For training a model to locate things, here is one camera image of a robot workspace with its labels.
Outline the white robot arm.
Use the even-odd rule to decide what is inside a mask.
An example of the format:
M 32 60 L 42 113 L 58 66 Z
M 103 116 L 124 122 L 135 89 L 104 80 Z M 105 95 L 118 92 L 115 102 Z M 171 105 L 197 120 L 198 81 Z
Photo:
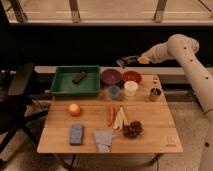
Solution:
M 183 34 L 174 34 L 164 43 L 151 47 L 141 55 L 122 57 L 125 64 L 161 63 L 176 60 L 182 67 L 209 121 L 209 128 L 200 161 L 199 171 L 213 169 L 213 75 L 196 57 L 199 42 Z

